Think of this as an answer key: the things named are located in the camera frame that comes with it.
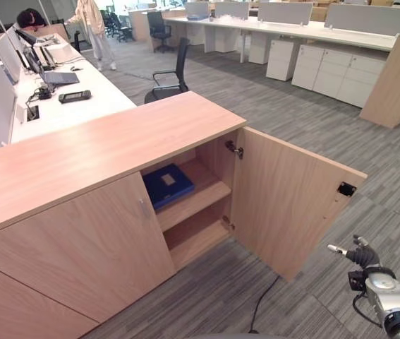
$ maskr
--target white pants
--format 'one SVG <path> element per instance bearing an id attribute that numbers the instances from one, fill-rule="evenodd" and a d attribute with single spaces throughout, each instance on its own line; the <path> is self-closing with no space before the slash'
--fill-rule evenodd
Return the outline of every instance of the white pants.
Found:
<path id="1" fill-rule="evenodd" d="M 110 64 L 114 62 L 114 54 L 110 50 L 109 42 L 104 37 L 100 35 L 96 35 L 92 31 L 92 26 L 88 25 L 88 37 L 92 43 L 93 47 L 93 55 L 95 56 L 96 60 L 98 60 L 98 64 L 101 66 L 102 61 L 108 61 Z"/>

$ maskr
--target blue folder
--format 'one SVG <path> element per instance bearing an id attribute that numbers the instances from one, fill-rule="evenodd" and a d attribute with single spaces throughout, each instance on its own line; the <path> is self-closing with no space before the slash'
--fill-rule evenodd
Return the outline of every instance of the blue folder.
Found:
<path id="1" fill-rule="evenodd" d="M 155 210 L 193 191 L 195 185 L 178 166 L 170 164 L 143 176 Z"/>

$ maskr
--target cabinet top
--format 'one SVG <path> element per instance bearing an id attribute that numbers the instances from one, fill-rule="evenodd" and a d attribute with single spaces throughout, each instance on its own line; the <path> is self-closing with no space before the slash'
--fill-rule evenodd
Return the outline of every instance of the cabinet top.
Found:
<path id="1" fill-rule="evenodd" d="M 0 229 L 245 124 L 187 92 L 0 148 Z"/>

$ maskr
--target door handle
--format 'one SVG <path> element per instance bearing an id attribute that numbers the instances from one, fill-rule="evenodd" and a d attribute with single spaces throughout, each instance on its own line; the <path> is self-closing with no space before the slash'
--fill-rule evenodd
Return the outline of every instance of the door handle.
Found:
<path id="1" fill-rule="evenodd" d="M 143 199 L 139 199 L 138 202 L 140 203 L 140 207 L 142 208 L 143 215 L 146 218 L 150 219 L 151 213 L 150 213 L 150 209 L 148 208 L 148 205 L 146 204 L 146 202 Z"/>

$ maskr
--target magnetic latch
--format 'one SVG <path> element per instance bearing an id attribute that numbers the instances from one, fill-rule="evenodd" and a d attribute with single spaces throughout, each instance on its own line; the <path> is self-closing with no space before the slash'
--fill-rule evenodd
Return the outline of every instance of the magnetic latch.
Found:
<path id="1" fill-rule="evenodd" d="M 345 196 L 352 196 L 356 192 L 356 187 L 342 182 L 338 187 L 338 192 Z"/>

